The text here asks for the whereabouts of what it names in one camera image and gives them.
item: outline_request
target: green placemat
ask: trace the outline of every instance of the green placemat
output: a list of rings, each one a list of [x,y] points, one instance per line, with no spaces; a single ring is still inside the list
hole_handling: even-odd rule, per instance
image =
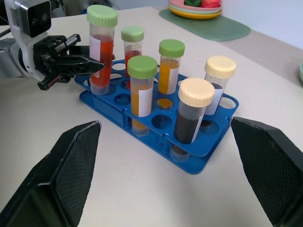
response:
[[[208,20],[192,20],[175,15],[169,9],[160,11],[159,15],[191,33],[213,41],[231,41],[250,34],[248,26],[223,16]]]

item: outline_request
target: yellow plate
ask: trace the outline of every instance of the yellow plate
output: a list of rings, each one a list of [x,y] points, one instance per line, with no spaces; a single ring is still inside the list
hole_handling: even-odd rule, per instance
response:
[[[221,14],[222,10],[216,14],[209,14],[209,15],[199,15],[199,14],[192,14],[192,13],[184,13],[184,12],[180,12],[180,11],[177,11],[171,7],[169,7],[169,9],[174,13],[174,14],[177,14],[181,17],[186,17],[186,18],[189,18],[189,19],[196,19],[196,20],[203,20],[203,19],[211,19],[211,18],[214,18],[214,17],[217,17]]]

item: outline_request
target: green cap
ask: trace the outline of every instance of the green cap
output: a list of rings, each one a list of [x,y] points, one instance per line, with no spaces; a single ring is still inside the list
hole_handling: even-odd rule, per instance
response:
[[[128,74],[137,79],[150,79],[156,76],[157,61],[149,56],[135,56],[127,63]]]
[[[144,39],[144,30],[137,26],[124,27],[121,30],[121,38],[130,43],[142,41]]]
[[[180,58],[184,55],[184,50],[184,43],[175,39],[163,40],[159,46],[159,53],[167,58]]]
[[[115,27],[118,24],[118,13],[108,6],[92,5],[87,8],[87,20],[100,27]]]

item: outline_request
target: cream cap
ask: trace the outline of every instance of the cream cap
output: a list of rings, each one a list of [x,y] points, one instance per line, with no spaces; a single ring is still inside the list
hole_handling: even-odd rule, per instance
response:
[[[204,79],[187,78],[181,82],[178,95],[186,105],[205,107],[213,101],[214,87]]]
[[[235,61],[228,57],[213,56],[206,61],[205,72],[216,78],[229,79],[234,75],[236,67]]]

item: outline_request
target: blue test tube rack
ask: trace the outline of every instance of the blue test tube rack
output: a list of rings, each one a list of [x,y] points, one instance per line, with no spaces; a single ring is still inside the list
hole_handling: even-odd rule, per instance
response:
[[[115,64],[125,64],[125,61],[115,61],[113,65]],[[86,89],[80,94],[80,100],[184,171],[190,174],[200,173],[227,132],[230,118],[238,108],[239,102],[235,98],[223,94],[223,97],[229,98],[235,103],[235,107],[227,109],[218,106],[214,115],[205,115],[203,122],[209,123],[208,126],[200,127],[193,143],[182,144],[175,139],[173,133],[179,106],[179,86],[177,86],[176,92],[171,95],[161,94],[158,92],[159,73],[157,73],[153,88],[152,112],[146,117],[136,117],[131,111],[130,90],[126,85],[130,79],[126,75],[126,70],[112,69],[112,74],[119,74],[121,77],[111,79],[109,92],[102,96],[92,94],[89,77],[75,77],[76,83]],[[184,79],[186,79],[185,76],[178,75],[178,83]],[[171,100],[174,104],[173,107],[169,110],[159,108],[157,100],[161,98]],[[133,134],[132,118],[146,125],[150,129],[150,133],[143,137]],[[172,144],[189,153],[189,159],[185,162],[173,160],[169,155]]]

